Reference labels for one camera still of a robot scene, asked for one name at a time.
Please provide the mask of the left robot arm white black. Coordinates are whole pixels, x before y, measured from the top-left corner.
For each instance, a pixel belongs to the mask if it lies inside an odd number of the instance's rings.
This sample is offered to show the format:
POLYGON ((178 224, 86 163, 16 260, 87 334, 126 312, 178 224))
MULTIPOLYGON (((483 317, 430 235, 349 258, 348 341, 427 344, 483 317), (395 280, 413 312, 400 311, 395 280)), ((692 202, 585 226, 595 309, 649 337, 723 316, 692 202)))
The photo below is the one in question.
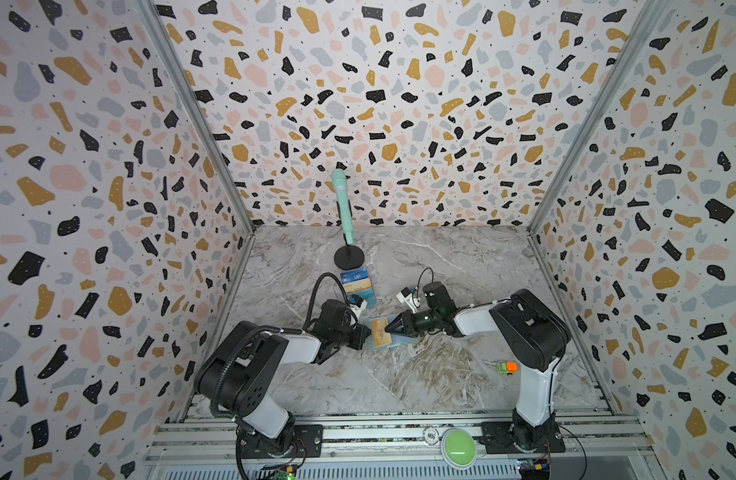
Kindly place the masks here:
POLYGON ((295 419, 268 394, 278 368, 322 364, 342 348, 360 350, 370 328, 359 322, 367 301, 350 295, 330 299, 303 329, 238 324, 195 377, 195 389, 210 401, 211 415, 228 418, 246 433, 282 450, 293 440, 295 419))

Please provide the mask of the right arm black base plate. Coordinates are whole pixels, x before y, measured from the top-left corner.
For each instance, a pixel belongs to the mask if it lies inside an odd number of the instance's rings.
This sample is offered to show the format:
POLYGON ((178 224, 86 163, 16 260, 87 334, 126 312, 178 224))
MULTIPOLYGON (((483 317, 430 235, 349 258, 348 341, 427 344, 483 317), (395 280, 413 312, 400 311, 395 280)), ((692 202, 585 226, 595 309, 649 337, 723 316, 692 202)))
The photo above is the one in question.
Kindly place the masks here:
POLYGON ((557 423, 549 419, 534 427, 522 421, 484 422, 480 443, 488 454, 564 453, 566 445, 557 423))

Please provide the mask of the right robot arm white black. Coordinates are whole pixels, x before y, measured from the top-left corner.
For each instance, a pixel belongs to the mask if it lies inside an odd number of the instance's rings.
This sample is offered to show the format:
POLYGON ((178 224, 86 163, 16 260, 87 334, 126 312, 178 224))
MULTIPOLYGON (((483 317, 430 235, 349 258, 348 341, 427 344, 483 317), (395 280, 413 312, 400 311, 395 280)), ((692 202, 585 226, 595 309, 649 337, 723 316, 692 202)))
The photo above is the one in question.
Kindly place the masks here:
POLYGON ((500 333, 522 369, 516 419, 534 429, 547 424, 554 413, 554 376, 571 341, 565 322, 528 289, 490 303, 461 307, 439 281, 424 286, 422 293, 427 308, 402 312, 385 332, 409 338, 432 333, 456 338, 500 333))

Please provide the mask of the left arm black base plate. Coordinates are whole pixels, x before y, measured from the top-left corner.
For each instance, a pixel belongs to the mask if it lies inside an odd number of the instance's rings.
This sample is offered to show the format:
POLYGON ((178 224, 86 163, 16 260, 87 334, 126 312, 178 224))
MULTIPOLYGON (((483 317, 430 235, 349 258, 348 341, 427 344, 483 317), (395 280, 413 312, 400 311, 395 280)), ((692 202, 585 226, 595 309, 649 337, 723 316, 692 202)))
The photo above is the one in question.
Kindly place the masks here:
POLYGON ((318 458, 321 455, 324 426, 291 424, 277 437, 267 437, 258 430, 237 429, 236 456, 245 459, 318 458))

